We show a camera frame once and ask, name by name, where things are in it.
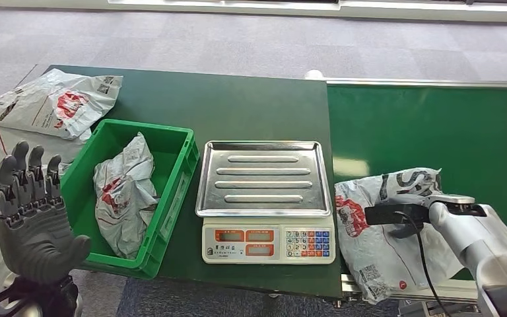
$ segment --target orange display panel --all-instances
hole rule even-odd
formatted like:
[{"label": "orange display panel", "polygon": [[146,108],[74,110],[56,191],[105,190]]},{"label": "orange display panel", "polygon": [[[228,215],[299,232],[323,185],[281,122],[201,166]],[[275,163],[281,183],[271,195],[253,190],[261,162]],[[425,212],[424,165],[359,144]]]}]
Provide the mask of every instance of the orange display panel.
[{"label": "orange display panel", "polygon": [[272,256],[275,246],[272,244],[248,244],[246,245],[247,256]]},{"label": "orange display panel", "polygon": [[274,236],[273,230],[248,230],[246,231],[246,242],[272,242]]},{"label": "orange display panel", "polygon": [[243,242],[242,230],[215,230],[215,240],[219,242]]}]

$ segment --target red printed logo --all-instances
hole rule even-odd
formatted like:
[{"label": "red printed logo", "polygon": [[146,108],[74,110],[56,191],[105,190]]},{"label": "red printed logo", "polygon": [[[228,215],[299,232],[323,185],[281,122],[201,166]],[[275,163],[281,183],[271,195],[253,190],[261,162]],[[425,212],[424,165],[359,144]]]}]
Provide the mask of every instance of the red printed logo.
[{"label": "red printed logo", "polygon": [[[72,118],[84,104],[88,103],[88,97],[83,94],[75,94],[67,91],[57,99],[57,116],[60,118]],[[63,126],[63,120],[59,120],[54,127]]]},{"label": "red printed logo", "polygon": [[118,204],[115,202],[115,200],[112,198],[112,195],[110,195],[110,192],[114,189],[116,189],[120,184],[121,178],[118,177],[116,178],[115,180],[113,180],[111,183],[105,185],[103,188],[102,188],[102,201],[104,203],[107,203],[108,205],[112,206],[112,209],[114,210],[114,213],[119,213],[119,209],[120,208],[124,208],[127,206],[127,204],[129,203],[128,201],[122,203],[122,204]]},{"label": "red printed logo", "polygon": [[335,207],[350,237],[356,238],[364,229],[368,228],[364,211],[359,204],[350,199],[344,200],[343,197],[337,195],[335,196]]}]

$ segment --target gray carpet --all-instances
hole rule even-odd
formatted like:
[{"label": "gray carpet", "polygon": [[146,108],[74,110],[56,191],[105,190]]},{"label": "gray carpet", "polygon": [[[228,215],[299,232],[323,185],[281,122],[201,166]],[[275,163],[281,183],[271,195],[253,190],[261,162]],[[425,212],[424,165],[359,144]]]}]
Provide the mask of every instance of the gray carpet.
[{"label": "gray carpet", "polygon": [[[51,63],[284,78],[319,69],[326,77],[507,81],[507,25],[0,9],[0,94]],[[319,299],[73,275],[84,316],[395,316],[395,302],[335,309]]]},{"label": "gray carpet", "polygon": [[284,317],[397,316],[397,301],[385,300],[376,306],[346,302],[334,308],[330,302],[311,297],[269,295],[241,289],[171,280],[128,279],[119,304],[118,317]]}]

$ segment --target stainless steel tray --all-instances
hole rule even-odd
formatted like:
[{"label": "stainless steel tray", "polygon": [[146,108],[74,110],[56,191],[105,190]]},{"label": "stainless steel tray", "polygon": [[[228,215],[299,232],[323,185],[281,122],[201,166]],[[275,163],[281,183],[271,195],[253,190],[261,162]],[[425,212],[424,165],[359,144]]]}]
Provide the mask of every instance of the stainless steel tray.
[{"label": "stainless steel tray", "polygon": [[325,217],[331,200],[321,145],[211,141],[195,213],[200,217]]}]

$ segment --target scale keypad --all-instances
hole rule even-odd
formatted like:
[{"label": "scale keypad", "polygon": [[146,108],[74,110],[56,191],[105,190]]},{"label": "scale keypad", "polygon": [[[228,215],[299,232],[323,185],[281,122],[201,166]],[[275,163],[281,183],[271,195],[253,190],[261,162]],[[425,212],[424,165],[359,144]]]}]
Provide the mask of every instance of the scale keypad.
[{"label": "scale keypad", "polygon": [[329,257],[329,231],[287,231],[287,257]]}]

